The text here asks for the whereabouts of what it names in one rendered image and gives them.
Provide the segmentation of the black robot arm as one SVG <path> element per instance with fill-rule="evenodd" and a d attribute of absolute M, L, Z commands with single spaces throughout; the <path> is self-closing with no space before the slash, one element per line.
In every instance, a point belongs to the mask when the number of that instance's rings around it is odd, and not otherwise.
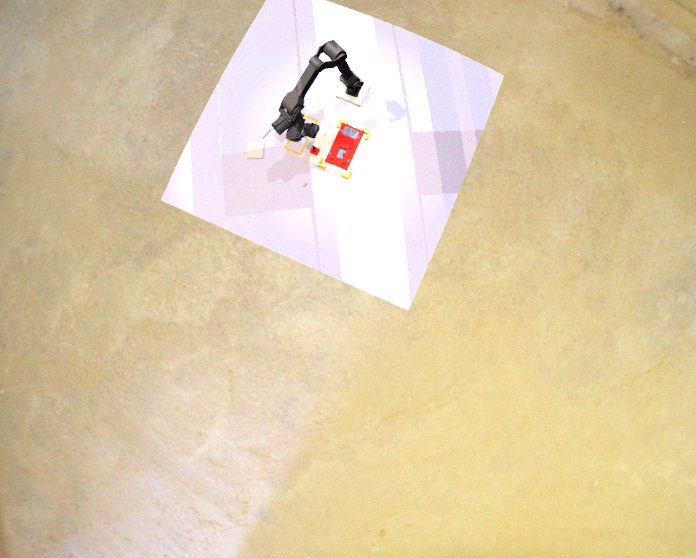
<path fill-rule="evenodd" d="M 325 53 L 331 61 L 321 61 L 319 58 L 321 53 Z M 299 142 L 303 138 L 302 128 L 292 126 L 291 123 L 299 123 L 302 119 L 302 110 L 305 103 L 305 95 L 313 85 L 314 80 L 320 72 L 325 69 L 337 68 L 341 72 L 338 77 L 347 88 L 344 93 L 357 97 L 364 82 L 350 69 L 347 61 L 347 52 L 337 44 L 335 40 L 329 40 L 323 43 L 318 48 L 318 51 L 309 60 L 309 65 L 301 75 L 294 89 L 287 93 L 283 98 L 279 112 L 281 116 L 277 118 L 271 125 L 272 128 L 280 135 L 286 133 L 286 139 L 292 142 Z"/>

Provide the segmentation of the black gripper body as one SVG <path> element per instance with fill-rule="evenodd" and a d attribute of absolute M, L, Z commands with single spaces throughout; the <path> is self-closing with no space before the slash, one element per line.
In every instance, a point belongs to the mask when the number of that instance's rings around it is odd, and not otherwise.
<path fill-rule="evenodd" d="M 302 114 L 302 113 L 301 113 Z M 320 125 L 314 124 L 314 123 L 304 123 L 306 120 L 303 118 L 304 114 L 302 114 L 302 119 L 299 123 L 291 123 L 292 126 L 297 126 L 302 128 L 302 130 L 306 133 L 306 136 L 309 138 L 316 138 L 318 132 L 320 131 Z"/>

